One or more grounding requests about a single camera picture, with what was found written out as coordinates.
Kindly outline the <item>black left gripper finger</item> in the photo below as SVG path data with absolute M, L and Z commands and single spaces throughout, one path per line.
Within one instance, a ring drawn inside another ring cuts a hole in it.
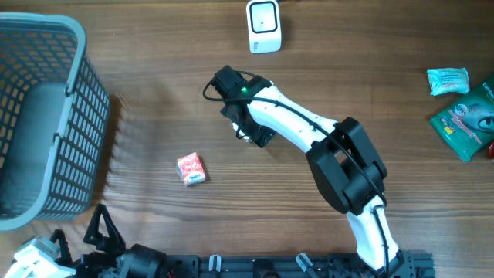
M 124 238 L 113 223 L 107 207 L 103 204 L 96 206 L 83 242 L 94 246 L 99 251 L 126 250 Z
M 64 231 L 56 229 L 49 240 L 59 244 L 59 257 L 55 259 L 56 263 L 61 266 L 70 266 L 73 263 L 73 259 L 69 251 L 69 244 L 66 240 Z

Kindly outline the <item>red white small packet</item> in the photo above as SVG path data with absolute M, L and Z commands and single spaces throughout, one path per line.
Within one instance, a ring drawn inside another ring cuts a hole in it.
M 192 186 L 206 180 L 205 170 L 197 152 L 177 159 L 177 171 L 184 186 Z

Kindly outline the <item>light blue wipes packet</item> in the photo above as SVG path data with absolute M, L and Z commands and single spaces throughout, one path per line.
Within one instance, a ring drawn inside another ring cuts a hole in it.
M 428 69 L 428 82 L 432 96 L 444 93 L 468 93 L 469 73 L 466 68 Z

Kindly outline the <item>green 3M gloves package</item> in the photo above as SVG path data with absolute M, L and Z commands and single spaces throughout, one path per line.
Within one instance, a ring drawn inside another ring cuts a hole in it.
M 463 161 L 493 142 L 493 75 L 433 116 L 429 123 Z

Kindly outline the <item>green lid jar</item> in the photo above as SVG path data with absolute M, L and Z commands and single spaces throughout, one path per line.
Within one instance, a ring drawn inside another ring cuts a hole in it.
M 494 142 L 492 142 L 490 145 L 489 145 L 489 149 L 488 149 L 488 158 L 493 160 L 494 159 Z

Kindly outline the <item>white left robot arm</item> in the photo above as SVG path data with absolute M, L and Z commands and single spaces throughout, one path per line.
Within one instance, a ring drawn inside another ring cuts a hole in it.
M 83 242 L 95 251 L 73 260 L 64 231 L 57 229 L 49 241 L 59 245 L 55 262 L 76 271 L 75 277 L 172 277 L 167 255 L 157 250 L 133 245 L 126 247 L 124 238 L 114 225 L 103 204 L 96 206 Z

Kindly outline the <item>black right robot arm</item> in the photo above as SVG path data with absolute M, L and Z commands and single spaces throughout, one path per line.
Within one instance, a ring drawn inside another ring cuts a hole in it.
M 391 277 L 404 263 L 384 214 L 387 170 L 362 125 L 352 117 L 321 117 L 285 97 L 274 82 L 226 65 L 209 81 L 236 137 L 259 147 L 278 134 L 306 156 L 317 189 L 344 214 L 357 255 L 377 277 Z

